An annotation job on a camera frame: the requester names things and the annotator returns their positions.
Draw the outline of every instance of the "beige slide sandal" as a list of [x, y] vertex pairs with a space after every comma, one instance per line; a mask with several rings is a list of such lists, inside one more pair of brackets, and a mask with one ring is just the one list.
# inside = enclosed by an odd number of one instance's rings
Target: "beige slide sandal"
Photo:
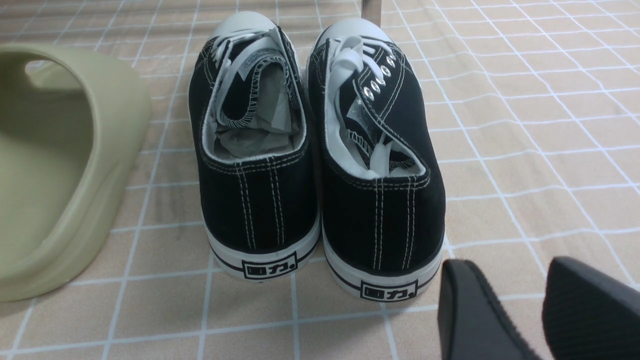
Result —
[[[32, 61], [45, 65], [27, 70]], [[124, 61], [0, 46], [0, 302], [56, 289], [100, 252], [151, 117]]]

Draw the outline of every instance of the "shoelace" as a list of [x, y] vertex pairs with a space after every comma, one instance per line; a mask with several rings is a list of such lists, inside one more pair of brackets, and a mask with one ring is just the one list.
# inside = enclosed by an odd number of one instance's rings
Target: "shoelace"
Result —
[[[371, 46], [379, 46], [385, 50], [385, 52], [387, 52], [387, 65], [396, 67], [396, 57], [393, 55], [393, 51], [386, 43], [379, 40], [364, 39], [361, 37], [347, 37], [335, 40], [338, 40], [339, 44], [335, 50], [335, 57], [331, 64], [331, 76], [327, 86], [327, 95], [329, 99], [333, 99], [336, 111], [339, 111], [337, 93], [340, 87], [356, 70], [358, 72], [363, 71], [365, 65], [371, 69], [376, 79], [372, 80], [369, 86], [365, 86], [362, 91], [371, 101], [375, 100], [375, 93], [380, 94], [381, 88], [387, 84], [385, 78], [391, 76], [391, 71], [386, 65], [378, 65], [373, 60], [371, 56], [376, 50]], [[392, 143], [385, 145], [384, 141], [386, 137], [387, 136], [383, 134], [378, 140], [369, 162], [370, 170], [380, 176], [389, 175], [389, 157]]]

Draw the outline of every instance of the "black canvas sneaker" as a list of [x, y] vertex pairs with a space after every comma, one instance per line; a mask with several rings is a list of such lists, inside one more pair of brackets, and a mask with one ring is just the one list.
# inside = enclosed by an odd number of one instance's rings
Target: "black canvas sneaker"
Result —
[[265, 16], [237, 13], [204, 45], [189, 113], [209, 242], [228, 273], [292, 273], [317, 245], [320, 213], [298, 59]]
[[440, 266], [445, 191], [410, 62], [373, 23], [341, 20], [317, 40], [306, 85], [334, 278], [367, 300], [415, 297]]

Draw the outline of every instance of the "wooden leg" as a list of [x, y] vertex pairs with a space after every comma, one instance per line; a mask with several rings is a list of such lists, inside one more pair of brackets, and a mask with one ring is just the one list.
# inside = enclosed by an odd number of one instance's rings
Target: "wooden leg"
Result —
[[362, 0], [362, 18], [380, 26], [382, 0]]

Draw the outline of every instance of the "tiled floor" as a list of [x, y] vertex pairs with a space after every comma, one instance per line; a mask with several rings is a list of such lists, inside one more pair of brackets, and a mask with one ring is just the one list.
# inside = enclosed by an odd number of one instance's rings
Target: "tiled floor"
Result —
[[[0, 43], [117, 56], [154, 117], [104, 250], [68, 286], [0, 304], [0, 359], [438, 359], [439, 279], [413, 302], [351, 298], [320, 251], [261, 285], [220, 272], [198, 204], [186, 87], [216, 23], [279, 22], [303, 64], [359, 0], [0, 0]], [[383, 0], [418, 73], [446, 180], [448, 258], [473, 259], [549, 358], [553, 256], [640, 282], [637, 0]]]

